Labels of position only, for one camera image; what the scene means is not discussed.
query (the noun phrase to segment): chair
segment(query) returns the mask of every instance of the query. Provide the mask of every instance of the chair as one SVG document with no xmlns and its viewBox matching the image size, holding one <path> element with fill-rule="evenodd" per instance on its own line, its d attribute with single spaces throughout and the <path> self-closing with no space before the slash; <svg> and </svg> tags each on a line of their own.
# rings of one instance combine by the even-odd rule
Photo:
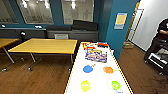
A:
<svg viewBox="0 0 168 94">
<path fill-rule="evenodd" d="M 68 34 L 54 34 L 55 39 L 69 39 Z"/>
</svg>

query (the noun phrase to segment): blue wall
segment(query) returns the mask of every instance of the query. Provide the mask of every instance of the blue wall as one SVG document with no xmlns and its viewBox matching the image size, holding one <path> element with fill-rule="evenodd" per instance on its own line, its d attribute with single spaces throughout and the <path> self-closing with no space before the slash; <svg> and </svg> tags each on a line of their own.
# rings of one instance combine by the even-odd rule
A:
<svg viewBox="0 0 168 94">
<path fill-rule="evenodd" d="M 106 41 L 113 0 L 102 0 L 99 14 L 99 39 Z"/>
<path fill-rule="evenodd" d="M 115 50 L 114 55 L 116 59 L 119 58 L 137 1 L 138 0 L 113 0 L 106 41 L 110 48 Z M 127 13 L 124 29 L 114 29 L 118 13 Z"/>
<path fill-rule="evenodd" d="M 98 23 L 98 20 L 99 20 L 100 1 L 101 0 L 95 0 L 95 5 L 94 5 L 93 21 L 96 23 Z M 12 9 L 14 10 L 14 14 L 18 20 L 18 23 L 17 24 L 5 24 L 6 28 L 35 28 L 34 26 L 39 25 L 39 24 L 25 24 L 16 0 L 9 0 L 9 2 L 11 4 Z M 53 22 L 54 22 L 53 25 L 65 26 L 65 24 L 63 23 L 61 0 L 50 0 L 50 7 L 52 11 L 52 16 L 53 16 Z M 49 26 L 48 24 L 40 24 L 40 25 L 43 27 L 43 29 L 46 26 Z"/>
</svg>

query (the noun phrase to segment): white wall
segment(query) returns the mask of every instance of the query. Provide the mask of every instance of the white wall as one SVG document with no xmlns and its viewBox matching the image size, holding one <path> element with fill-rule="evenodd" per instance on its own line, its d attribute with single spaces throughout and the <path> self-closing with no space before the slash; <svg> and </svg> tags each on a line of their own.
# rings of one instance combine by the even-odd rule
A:
<svg viewBox="0 0 168 94">
<path fill-rule="evenodd" d="M 128 39 L 143 50 L 147 50 L 153 37 L 157 33 L 159 23 L 168 18 L 168 0 L 141 0 L 138 9 L 144 9 L 139 25 L 133 36 L 133 30 L 130 31 Z M 134 29 L 141 11 L 138 11 L 132 28 Z"/>
</svg>

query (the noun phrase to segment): wall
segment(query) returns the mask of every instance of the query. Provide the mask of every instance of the wall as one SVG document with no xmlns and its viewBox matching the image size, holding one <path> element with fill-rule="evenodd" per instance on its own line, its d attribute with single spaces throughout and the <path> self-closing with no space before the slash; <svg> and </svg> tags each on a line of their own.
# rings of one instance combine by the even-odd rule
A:
<svg viewBox="0 0 168 94">
<path fill-rule="evenodd" d="M 141 0 L 138 9 L 144 9 L 144 12 L 134 36 L 132 31 L 128 39 L 133 36 L 132 42 L 146 51 L 157 33 L 159 23 L 168 17 L 167 4 L 167 0 Z"/>
<path fill-rule="evenodd" d="M 103 26 L 100 27 L 100 34 L 102 34 L 100 39 L 101 41 L 107 41 L 110 48 L 115 50 L 114 56 L 116 59 L 119 58 L 137 1 L 138 0 L 105 0 L 104 2 L 102 23 L 100 22 L 103 24 Z M 124 29 L 114 29 L 117 13 L 128 13 Z"/>
<path fill-rule="evenodd" d="M 109 25 L 109 19 L 111 15 L 113 0 L 102 0 L 99 18 L 99 39 L 100 41 L 106 41 L 107 29 Z"/>
<path fill-rule="evenodd" d="M 25 24 L 23 17 L 21 15 L 20 9 L 17 5 L 17 2 L 15 0 L 9 0 L 11 7 L 14 10 L 14 14 L 18 20 L 18 24 L 5 24 L 6 28 L 35 28 L 34 26 L 39 25 L 39 24 Z M 52 11 L 52 16 L 53 16 L 53 25 L 56 26 L 66 26 L 63 23 L 63 13 L 62 13 L 62 4 L 61 0 L 50 0 L 50 7 Z M 100 0 L 95 0 L 95 6 L 94 6 L 94 22 L 98 23 L 98 18 L 99 18 L 99 9 L 100 9 Z M 42 24 L 41 25 L 43 29 L 48 26 L 48 24 Z"/>
</svg>

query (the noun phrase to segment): colored circle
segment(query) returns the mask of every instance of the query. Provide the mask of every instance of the colored circle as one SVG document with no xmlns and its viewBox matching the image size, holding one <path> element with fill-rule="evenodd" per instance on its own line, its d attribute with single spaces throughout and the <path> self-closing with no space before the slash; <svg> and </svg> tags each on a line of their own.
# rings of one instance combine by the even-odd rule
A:
<svg viewBox="0 0 168 94">
<path fill-rule="evenodd" d="M 106 73 L 113 73 L 114 72 L 113 68 L 111 68 L 111 67 L 104 67 L 103 71 Z"/>
<path fill-rule="evenodd" d="M 112 82 L 111 82 L 111 85 L 112 85 L 112 88 L 113 88 L 114 90 L 118 90 L 118 89 L 121 88 L 120 83 L 117 82 L 117 81 L 112 81 Z"/>
<path fill-rule="evenodd" d="M 93 71 L 93 68 L 91 66 L 87 65 L 83 68 L 83 71 L 85 73 L 90 73 L 91 71 Z"/>
<path fill-rule="evenodd" d="M 83 92 L 87 92 L 88 90 L 90 90 L 90 84 L 87 80 L 81 83 L 81 89 Z"/>
</svg>

